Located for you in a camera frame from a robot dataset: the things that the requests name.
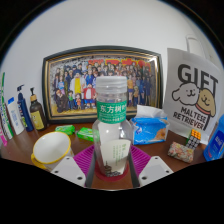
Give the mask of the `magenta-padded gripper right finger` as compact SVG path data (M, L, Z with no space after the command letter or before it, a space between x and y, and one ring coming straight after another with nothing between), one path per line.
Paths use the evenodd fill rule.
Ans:
M129 166L134 187L146 186L173 173L159 156L149 156L135 146L130 150Z

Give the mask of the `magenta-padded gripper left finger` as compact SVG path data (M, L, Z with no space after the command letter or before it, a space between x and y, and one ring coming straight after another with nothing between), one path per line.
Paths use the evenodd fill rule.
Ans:
M65 156L51 173L81 187L90 188L94 169L94 146L91 145L74 157Z

